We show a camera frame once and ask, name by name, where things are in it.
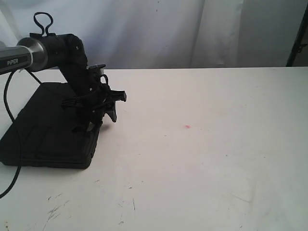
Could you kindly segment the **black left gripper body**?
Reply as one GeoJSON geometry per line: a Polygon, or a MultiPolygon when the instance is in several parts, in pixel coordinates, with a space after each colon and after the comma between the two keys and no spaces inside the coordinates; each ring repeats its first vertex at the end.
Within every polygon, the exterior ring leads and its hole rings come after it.
{"type": "Polygon", "coordinates": [[[62,65],[62,75],[76,94],[69,100],[64,100],[63,107],[77,109],[80,116],[94,122],[103,119],[108,106],[117,101],[125,102],[125,91],[112,90],[106,74],[94,75],[86,69],[87,65],[66,64],[62,65]]]}

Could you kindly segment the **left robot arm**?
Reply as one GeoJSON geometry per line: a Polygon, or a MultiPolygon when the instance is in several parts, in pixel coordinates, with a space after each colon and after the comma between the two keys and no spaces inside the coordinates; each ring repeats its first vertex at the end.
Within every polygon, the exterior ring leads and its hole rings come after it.
{"type": "Polygon", "coordinates": [[[126,101],[124,91],[110,89],[109,79],[103,73],[105,64],[88,65],[84,46],[73,34],[42,36],[31,33],[15,47],[0,51],[0,73],[14,73],[25,69],[29,74],[58,67],[75,93],[62,101],[62,108],[75,108],[93,124],[109,115],[116,122],[116,102],[126,101]]]}

